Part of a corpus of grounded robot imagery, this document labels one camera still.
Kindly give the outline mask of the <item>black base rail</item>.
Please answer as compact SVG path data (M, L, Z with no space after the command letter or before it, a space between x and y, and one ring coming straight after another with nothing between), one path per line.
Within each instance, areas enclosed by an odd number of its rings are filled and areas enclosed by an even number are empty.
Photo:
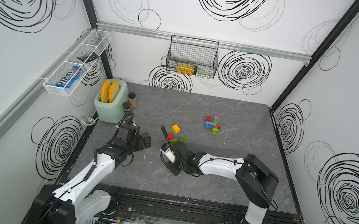
M115 205L125 208L129 218L153 217L196 224L237 224L244 219L246 206L205 201L99 184L115 197ZM268 211L263 224L305 224L299 215Z

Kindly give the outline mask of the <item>small green lego brick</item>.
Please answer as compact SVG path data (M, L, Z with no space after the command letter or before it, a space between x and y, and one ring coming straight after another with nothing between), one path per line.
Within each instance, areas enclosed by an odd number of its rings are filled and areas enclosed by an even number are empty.
M214 128L212 128L211 133L212 133L212 134L217 134L217 133L218 133L218 129L217 129L217 128L215 128L215 127L214 127Z

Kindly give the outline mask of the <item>blue lego brick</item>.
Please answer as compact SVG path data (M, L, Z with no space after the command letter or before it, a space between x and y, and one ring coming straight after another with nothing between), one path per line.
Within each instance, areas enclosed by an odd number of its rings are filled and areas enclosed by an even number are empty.
M208 122L208 121L205 122L205 127L208 127L208 128L212 128L212 127L214 127L215 125L216 125L216 124L213 123L213 122Z

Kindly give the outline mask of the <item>orange lego brick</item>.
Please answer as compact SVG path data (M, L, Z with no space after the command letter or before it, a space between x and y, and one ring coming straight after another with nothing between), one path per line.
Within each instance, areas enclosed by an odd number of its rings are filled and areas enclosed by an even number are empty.
M218 130L220 130L221 124L215 124L215 126L213 126L213 127L216 128L216 129L218 129Z

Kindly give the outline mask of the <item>yellow toast slice left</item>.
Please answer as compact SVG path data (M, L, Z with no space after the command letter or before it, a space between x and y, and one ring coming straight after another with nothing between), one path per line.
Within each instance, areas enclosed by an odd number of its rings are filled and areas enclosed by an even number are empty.
M111 87L111 81L109 79L105 80L100 94L100 101L101 102L108 102L109 90Z

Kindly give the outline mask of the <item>black remote control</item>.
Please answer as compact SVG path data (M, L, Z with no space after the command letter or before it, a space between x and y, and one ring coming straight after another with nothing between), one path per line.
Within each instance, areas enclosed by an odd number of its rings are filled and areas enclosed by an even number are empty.
M79 62L82 62L82 63L90 63L90 62L97 60L98 58L99 58L99 56L95 53L86 54L81 57L77 57Z

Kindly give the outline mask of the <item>yellow lego brick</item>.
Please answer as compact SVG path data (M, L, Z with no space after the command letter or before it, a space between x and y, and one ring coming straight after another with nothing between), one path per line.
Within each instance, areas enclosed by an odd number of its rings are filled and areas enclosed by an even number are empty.
M180 133L180 127L178 125L176 125L176 124L173 125L171 129L175 134Z

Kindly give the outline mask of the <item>lime green lego brick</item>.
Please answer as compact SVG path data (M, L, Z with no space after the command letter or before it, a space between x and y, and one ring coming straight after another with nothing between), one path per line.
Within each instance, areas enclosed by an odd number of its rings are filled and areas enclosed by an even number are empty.
M185 144L187 142L187 139L185 137L181 137L180 141Z

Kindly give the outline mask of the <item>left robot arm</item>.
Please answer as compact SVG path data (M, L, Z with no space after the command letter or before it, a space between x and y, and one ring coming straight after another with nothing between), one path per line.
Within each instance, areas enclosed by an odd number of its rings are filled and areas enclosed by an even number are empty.
M122 119L111 139L94 150L93 160L81 172L58 188L41 190L21 224L84 224L107 210L112 193L96 186L128 156L151 147L151 142L139 125Z

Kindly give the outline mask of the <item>blue candy packet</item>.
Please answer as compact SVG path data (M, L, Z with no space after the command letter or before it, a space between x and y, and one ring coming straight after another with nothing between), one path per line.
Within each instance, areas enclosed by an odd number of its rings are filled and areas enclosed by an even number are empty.
M83 70L78 66L73 66L55 86L61 88L70 88L72 84L83 74Z

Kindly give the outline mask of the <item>dark pepper jar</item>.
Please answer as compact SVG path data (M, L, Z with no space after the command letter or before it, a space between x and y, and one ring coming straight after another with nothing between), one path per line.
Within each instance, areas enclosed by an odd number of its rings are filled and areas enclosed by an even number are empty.
M131 105L129 102L124 102L123 105L122 105L123 109L125 112L130 112L131 111Z

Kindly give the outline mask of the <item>yellow toast slice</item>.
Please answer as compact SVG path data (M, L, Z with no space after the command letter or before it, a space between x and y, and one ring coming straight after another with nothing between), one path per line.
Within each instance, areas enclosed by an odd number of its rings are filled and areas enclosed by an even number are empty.
M108 102L109 90L111 87L111 81L109 79L105 80L100 94L100 101L101 102Z
M108 94L108 103L112 103L116 96L118 95L120 91L120 82L119 80L114 80L109 88L109 94Z

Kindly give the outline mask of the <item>yellow toast slice right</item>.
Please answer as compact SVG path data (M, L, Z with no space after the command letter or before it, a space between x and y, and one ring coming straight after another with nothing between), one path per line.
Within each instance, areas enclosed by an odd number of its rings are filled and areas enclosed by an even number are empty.
M114 80L109 88L109 94L108 94L108 103L112 103L116 96L118 95L120 91L120 82L119 80Z

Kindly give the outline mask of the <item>long green lego brick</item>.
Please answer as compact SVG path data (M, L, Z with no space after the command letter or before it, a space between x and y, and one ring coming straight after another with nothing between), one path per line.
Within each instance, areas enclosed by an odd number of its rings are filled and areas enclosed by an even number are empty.
M175 138L174 138L174 139L171 139L171 143L172 143L172 144L176 144L177 142L178 142L177 139L175 139Z

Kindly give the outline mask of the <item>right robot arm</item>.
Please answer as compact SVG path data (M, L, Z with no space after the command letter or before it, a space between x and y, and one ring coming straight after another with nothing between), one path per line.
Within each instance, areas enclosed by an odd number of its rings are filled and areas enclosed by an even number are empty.
M237 182L249 200L241 224L263 224L270 206L277 209L273 196L279 178L259 158L248 154L244 158L225 158L205 152L193 152L184 143L165 141L160 158L166 168L178 175L181 171L193 177L221 176Z

